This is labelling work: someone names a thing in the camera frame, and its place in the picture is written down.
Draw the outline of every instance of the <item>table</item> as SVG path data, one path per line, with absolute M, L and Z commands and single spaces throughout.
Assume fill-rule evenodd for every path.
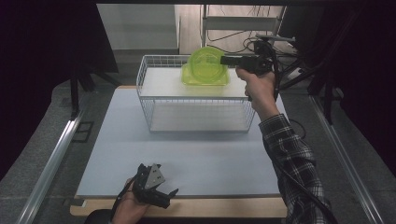
M 277 104 L 286 114 L 281 98 Z M 85 203 L 72 205 L 72 215 L 111 208 L 131 170 L 157 162 L 168 179 L 159 191 L 179 193 L 148 217 L 286 216 L 258 118 L 248 133 L 150 133 L 143 116 L 136 90 L 116 89 L 76 194 Z

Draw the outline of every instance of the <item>hand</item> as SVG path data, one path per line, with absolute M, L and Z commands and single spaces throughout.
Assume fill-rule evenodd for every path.
M 247 70 L 235 69 L 239 78 L 246 81 L 245 95 L 252 98 L 251 106 L 256 110 L 261 121 L 279 114 L 274 99 L 275 74 L 266 73 L 257 77 Z
M 112 220 L 113 224 L 135 224 L 148 211 L 149 204 L 140 203 L 131 192 L 133 185 L 134 183 L 131 184 L 128 191 L 122 196 Z

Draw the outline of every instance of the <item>plaid shirt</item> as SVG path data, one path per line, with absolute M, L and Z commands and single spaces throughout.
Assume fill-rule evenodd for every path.
M 285 116 L 280 114 L 271 117 L 259 126 L 263 141 L 269 146 L 267 152 L 272 151 L 287 173 L 330 208 L 315 168 L 313 152 L 300 136 L 295 134 Z M 287 223 L 329 223 L 303 192 L 290 183 L 276 167 L 275 170 L 279 191 L 288 207 Z

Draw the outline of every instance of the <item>person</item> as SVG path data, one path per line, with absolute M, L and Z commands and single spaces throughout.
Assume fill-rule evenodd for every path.
M 267 145 L 265 148 L 267 153 L 274 155 L 282 169 L 319 199 L 332 216 L 330 203 L 324 196 L 315 168 L 311 148 L 295 134 L 286 117 L 276 107 L 275 74 L 269 72 L 258 77 L 239 67 L 236 68 L 236 74 L 247 83 L 245 95 L 251 97 L 251 106 L 260 117 L 259 127 L 263 142 Z M 312 198 L 296 188 L 295 183 L 290 181 L 278 166 L 275 166 L 275 170 L 279 192 L 288 208 L 287 223 L 331 223 Z M 122 197 L 112 223 L 134 224 L 148 208 L 147 204 L 139 203 L 132 192 L 127 192 Z

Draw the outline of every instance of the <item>black curtain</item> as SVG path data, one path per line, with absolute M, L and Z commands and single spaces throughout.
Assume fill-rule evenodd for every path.
M 332 72 L 341 106 L 396 175 L 396 13 L 370 1 L 335 57 Z
M 29 141 L 55 86 L 90 65 L 118 72 L 96 4 L 0 3 L 0 178 Z

